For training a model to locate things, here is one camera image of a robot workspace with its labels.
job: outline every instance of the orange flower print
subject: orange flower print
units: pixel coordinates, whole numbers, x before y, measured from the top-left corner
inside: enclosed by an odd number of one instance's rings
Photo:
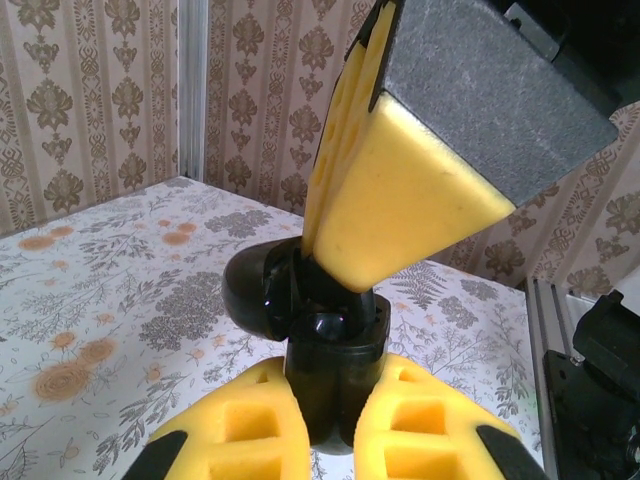
[[[213,337],[213,346],[221,347],[225,344],[225,341],[226,341],[225,335],[216,335],[215,337]]]
[[[181,223],[180,225],[178,225],[178,231],[182,233],[187,233],[187,234],[195,232],[197,228],[198,228],[197,225],[190,222]]]
[[[402,302],[396,302],[393,304],[394,307],[396,307],[397,310],[400,310],[401,312],[410,312],[411,311],[411,307],[409,307],[409,305],[402,303]]]
[[[60,363],[38,374],[35,394],[49,402],[69,400],[85,389],[90,376],[89,370],[76,362]]]
[[[69,264],[64,260],[54,260],[53,262],[51,262],[51,265],[53,265],[53,268],[58,268],[63,272],[66,272],[67,268],[69,268]]]
[[[72,233],[73,233],[73,228],[69,226],[65,226],[65,227],[54,228],[53,230],[51,230],[49,235],[51,235],[53,238],[60,238],[60,237],[66,237],[67,235],[71,235]]]
[[[100,363],[101,361],[109,358],[114,349],[115,343],[110,338],[94,340],[93,342],[89,342],[84,347],[82,347],[82,349],[80,350],[79,360],[89,365]]]
[[[113,323],[114,316],[110,313],[99,313],[96,315],[96,320],[98,321],[98,326],[106,325],[108,323]]]
[[[54,350],[66,350],[69,345],[73,343],[76,339],[76,336],[73,332],[62,332],[59,333],[51,340],[51,344],[53,345]]]
[[[202,350],[200,350],[199,348],[194,348],[193,350],[191,350],[189,353],[187,353],[187,355],[190,357],[188,361],[194,360],[196,362],[196,365],[200,365],[199,360],[204,357],[204,352]]]
[[[0,417],[5,417],[7,415],[10,415],[11,412],[13,412],[16,408],[18,408],[18,400],[20,400],[22,397],[18,397],[18,398],[13,398],[12,395],[9,395],[9,397],[7,397],[7,400],[2,404],[2,406],[0,407]]]
[[[69,439],[67,442],[67,446],[64,451],[56,451],[49,452],[49,455],[59,455],[60,456],[60,468],[64,468],[64,464],[67,460],[73,460],[80,453],[80,447],[77,447],[73,444],[73,437]]]
[[[52,237],[35,236],[20,240],[18,247],[29,252],[37,252],[38,250],[49,248],[53,243]]]
[[[155,382],[162,376],[162,365],[157,362],[153,362],[149,365],[149,368],[144,369],[144,373],[146,374],[144,379],[147,382]]]
[[[176,247],[187,243],[189,241],[189,235],[182,232],[169,232],[163,235],[162,241],[167,245]]]

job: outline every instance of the black cylindrical object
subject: black cylindrical object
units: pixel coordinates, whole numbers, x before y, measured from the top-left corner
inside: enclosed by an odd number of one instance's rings
[[[310,314],[291,327],[285,376],[311,445],[324,453],[351,451],[360,413],[382,374],[391,308],[385,298],[375,300],[375,320],[352,338],[346,319],[335,314]]]
[[[238,252],[225,268],[222,297],[243,330],[289,339],[285,374],[311,445],[349,452],[384,367],[389,302],[373,290],[346,289],[313,258],[302,258],[300,237]]]

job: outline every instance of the gray foam block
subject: gray foam block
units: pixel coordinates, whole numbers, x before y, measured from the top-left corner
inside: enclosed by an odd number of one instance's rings
[[[372,104],[391,94],[516,206],[616,138],[485,1],[395,3]]]

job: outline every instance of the patterned table surface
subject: patterned table surface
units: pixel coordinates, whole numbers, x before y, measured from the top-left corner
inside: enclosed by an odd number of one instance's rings
[[[162,422],[284,345],[236,328],[220,280],[302,219],[185,178],[0,240],[0,479],[119,479]],[[390,350],[539,453],[524,294],[422,262],[382,282]],[[316,479],[351,457],[313,454]]]

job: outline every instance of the beige patterned wallpaper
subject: beige patterned wallpaper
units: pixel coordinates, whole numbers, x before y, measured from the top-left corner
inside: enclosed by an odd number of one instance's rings
[[[205,179],[302,214],[345,50],[373,0],[209,0]],[[618,140],[500,224],[434,256],[598,295],[640,263],[640,104]]]
[[[177,0],[0,0],[0,234],[177,173]]]

